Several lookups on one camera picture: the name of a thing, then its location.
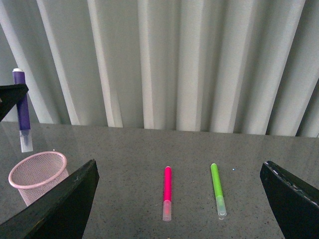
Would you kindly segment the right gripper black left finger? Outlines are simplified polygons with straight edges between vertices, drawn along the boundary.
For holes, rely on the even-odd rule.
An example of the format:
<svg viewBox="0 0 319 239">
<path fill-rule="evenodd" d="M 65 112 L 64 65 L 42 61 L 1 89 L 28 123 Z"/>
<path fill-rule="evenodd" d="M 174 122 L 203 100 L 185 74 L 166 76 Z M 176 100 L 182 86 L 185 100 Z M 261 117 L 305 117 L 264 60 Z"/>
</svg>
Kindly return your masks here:
<svg viewBox="0 0 319 239">
<path fill-rule="evenodd" d="M 0 226 L 2 239 L 82 238 L 99 181 L 97 164 L 78 170 Z"/>
</svg>

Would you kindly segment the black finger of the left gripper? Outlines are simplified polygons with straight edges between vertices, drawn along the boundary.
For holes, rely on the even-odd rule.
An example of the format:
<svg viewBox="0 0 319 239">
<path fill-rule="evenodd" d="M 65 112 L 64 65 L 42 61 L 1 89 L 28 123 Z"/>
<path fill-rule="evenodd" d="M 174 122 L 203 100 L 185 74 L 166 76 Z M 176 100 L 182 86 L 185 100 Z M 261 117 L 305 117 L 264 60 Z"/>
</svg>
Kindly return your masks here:
<svg viewBox="0 0 319 239">
<path fill-rule="evenodd" d="M 13 84 L 0 87 L 0 120 L 3 120 L 9 111 L 17 105 L 27 94 L 26 84 Z"/>
</svg>

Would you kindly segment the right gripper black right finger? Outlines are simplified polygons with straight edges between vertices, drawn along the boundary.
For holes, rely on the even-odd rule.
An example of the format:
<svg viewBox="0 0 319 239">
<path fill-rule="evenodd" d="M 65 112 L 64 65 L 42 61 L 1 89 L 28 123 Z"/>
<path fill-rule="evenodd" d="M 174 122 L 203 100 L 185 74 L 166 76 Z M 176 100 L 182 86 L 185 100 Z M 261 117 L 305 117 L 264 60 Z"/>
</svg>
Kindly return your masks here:
<svg viewBox="0 0 319 239">
<path fill-rule="evenodd" d="M 319 237 L 319 190 L 272 161 L 260 171 L 267 199 L 286 239 Z"/>
</svg>

